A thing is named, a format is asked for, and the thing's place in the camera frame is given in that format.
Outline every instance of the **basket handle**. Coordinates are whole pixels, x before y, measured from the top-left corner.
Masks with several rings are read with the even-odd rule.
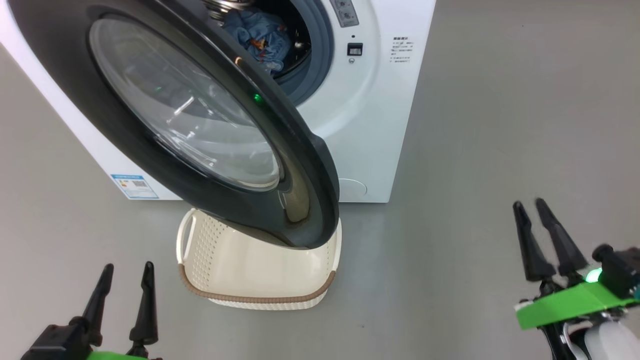
[[[191,222],[191,226],[189,227],[189,239],[187,240],[187,249],[191,245],[191,239],[193,238],[193,227],[195,226],[195,216],[194,213],[198,211],[197,209],[191,209],[188,213],[184,215],[182,221],[180,222],[180,227],[178,227],[178,238],[175,244],[175,255],[178,258],[178,264],[182,264],[184,262],[184,254],[182,253],[182,249],[184,246],[182,242],[184,241],[184,231],[186,230],[187,223],[189,220],[193,219]]]

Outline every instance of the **transparent glass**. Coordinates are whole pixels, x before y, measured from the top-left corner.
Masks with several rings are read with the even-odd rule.
[[[89,42],[115,92],[165,146],[241,188],[278,184],[278,162],[253,119],[166,40],[132,22],[101,19]]]

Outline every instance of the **blue and white sticker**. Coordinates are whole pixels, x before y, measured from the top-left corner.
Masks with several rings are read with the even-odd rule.
[[[118,187],[130,199],[158,199],[144,177],[140,175],[111,175]]]

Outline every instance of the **brown basket rim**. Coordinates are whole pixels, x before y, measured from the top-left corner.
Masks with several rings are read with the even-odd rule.
[[[249,304],[286,304],[289,302],[306,302],[309,300],[313,300],[327,291],[329,285],[331,285],[333,279],[335,278],[335,270],[332,270],[329,273],[329,276],[327,277],[324,284],[318,290],[312,292],[309,295],[296,297],[244,297],[209,293],[207,291],[199,290],[198,288],[193,286],[193,284],[191,284],[191,282],[189,281],[189,278],[187,278],[187,273],[183,264],[178,264],[178,271],[180,272],[180,278],[182,279],[182,282],[187,287],[187,289],[200,297],[220,301],[244,302]]]

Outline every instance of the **green light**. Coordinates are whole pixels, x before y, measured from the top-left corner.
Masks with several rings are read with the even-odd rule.
[[[584,277],[586,282],[598,282],[598,278],[602,274],[602,268],[593,269]]]

